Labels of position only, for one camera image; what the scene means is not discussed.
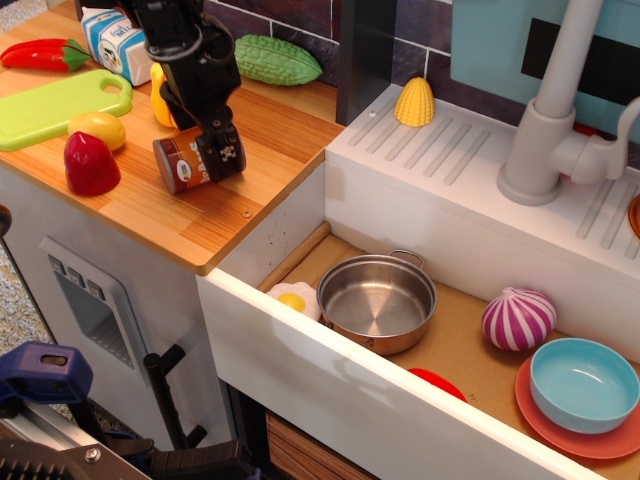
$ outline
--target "green cutting board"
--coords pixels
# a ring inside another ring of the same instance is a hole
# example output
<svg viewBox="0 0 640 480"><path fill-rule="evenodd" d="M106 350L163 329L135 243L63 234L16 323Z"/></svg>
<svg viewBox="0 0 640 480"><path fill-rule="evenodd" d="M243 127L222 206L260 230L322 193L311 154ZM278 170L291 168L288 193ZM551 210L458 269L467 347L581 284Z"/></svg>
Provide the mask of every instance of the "green cutting board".
<svg viewBox="0 0 640 480"><path fill-rule="evenodd" d="M69 120L80 113L124 115L131 110L132 98L131 84L107 70L0 98L0 150L12 152L64 135Z"/></svg>

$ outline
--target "fried egg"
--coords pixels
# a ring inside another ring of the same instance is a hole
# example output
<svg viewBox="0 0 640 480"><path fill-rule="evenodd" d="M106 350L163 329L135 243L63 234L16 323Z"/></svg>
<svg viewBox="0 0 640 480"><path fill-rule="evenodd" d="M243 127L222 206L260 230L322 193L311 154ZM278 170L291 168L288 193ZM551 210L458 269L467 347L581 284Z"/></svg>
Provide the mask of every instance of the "fried egg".
<svg viewBox="0 0 640 480"><path fill-rule="evenodd" d="M305 282L278 283L267 295L313 320L320 320L322 312L316 300L316 290Z"/></svg>

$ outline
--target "pot handle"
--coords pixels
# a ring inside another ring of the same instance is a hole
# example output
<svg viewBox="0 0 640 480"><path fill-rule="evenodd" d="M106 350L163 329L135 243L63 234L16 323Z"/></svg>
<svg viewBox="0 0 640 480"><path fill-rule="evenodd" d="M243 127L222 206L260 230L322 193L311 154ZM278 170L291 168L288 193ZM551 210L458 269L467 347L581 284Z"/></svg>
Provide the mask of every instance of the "pot handle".
<svg viewBox="0 0 640 480"><path fill-rule="evenodd" d="M335 332L335 330L333 328L333 322L332 321L326 322L324 324L324 326L329 328L329 329L331 329L331 330L333 330ZM367 341L364 342L364 343L358 343L358 342L356 342L354 340L351 340L351 341L356 343L356 344L358 344L358 345L360 345L361 347L368 348L369 350L373 350L373 338L367 338Z"/></svg>
<svg viewBox="0 0 640 480"><path fill-rule="evenodd" d="M404 253L406 255L417 258L420 261L420 270L424 270L424 259L417 253L414 253L410 250L392 250L391 252L389 252L389 256L392 257L394 253Z"/></svg>

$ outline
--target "red plate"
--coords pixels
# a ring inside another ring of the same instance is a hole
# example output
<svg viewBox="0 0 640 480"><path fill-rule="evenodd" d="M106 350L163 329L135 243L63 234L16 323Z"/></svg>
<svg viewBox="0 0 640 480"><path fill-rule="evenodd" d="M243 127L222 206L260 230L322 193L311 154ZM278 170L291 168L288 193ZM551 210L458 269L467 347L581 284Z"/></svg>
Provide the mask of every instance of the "red plate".
<svg viewBox="0 0 640 480"><path fill-rule="evenodd" d="M462 392L458 390L458 388L455 385L453 385L448 380L445 380L440 375L436 375L435 373L430 372L429 370L425 370L423 368L410 368L409 371L414 375L417 375L421 379L426 380L431 385L434 385L439 389L444 390L447 393L450 393L454 397L459 398L463 402L467 401L467 399L464 398L464 395L462 394Z"/></svg>
<svg viewBox="0 0 640 480"><path fill-rule="evenodd" d="M529 387L531 358L524 362L516 377L516 399L527 422L542 437L562 450L594 459L624 457L640 449L640 405L618 428L588 435L566 430L549 420L538 408Z"/></svg>

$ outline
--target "bitter melon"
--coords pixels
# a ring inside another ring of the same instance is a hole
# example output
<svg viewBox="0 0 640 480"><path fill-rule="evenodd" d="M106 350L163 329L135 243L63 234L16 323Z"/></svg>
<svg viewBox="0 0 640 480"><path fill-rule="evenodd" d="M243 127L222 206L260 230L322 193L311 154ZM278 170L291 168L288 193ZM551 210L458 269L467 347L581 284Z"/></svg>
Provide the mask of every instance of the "bitter melon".
<svg viewBox="0 0 640 480"><path fill-rule="evenodd" d="M236 40L235 56L242 75L271 85L302 85L322 74L322 67L307 50L265 35Z"/></svg>

